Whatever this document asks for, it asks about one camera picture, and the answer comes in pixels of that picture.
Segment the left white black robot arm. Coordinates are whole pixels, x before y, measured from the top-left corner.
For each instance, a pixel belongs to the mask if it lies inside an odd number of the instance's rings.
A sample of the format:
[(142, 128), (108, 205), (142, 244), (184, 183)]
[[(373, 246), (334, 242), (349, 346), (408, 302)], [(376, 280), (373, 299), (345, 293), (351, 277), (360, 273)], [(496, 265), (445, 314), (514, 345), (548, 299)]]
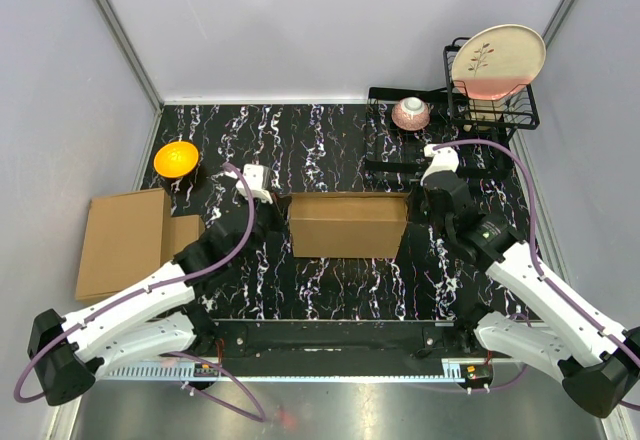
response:
[(236, 280), (244, 258), (261, 249), (268, 233), (284, 229), (290, 202), (253, 199), (123, 291), (65, 315), (38, 314), (23, 372), (35, 374), (42, 389), (33, 398), (63, 405), (129, 363), (175, 352), (208, 354), (216, 332), (198, 298)]

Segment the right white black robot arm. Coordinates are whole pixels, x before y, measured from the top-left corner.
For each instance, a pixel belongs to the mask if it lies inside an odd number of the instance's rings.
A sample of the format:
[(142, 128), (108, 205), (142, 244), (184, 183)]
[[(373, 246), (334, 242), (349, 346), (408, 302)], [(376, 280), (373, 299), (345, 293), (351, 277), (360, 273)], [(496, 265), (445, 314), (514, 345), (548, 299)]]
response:
[(413, 217), (429, 223), (446, 249), (499, 282), (547, 326), (521, 324), (476, 307), (454, 331), (466, 356), (506, 354), (557, 380), (585, 412), (608, 417), (639, 381), (639, 330), (626, 328), (578, 295), (502, 216), (481, 212), (451, 171), (427, 175), (413, 191)]

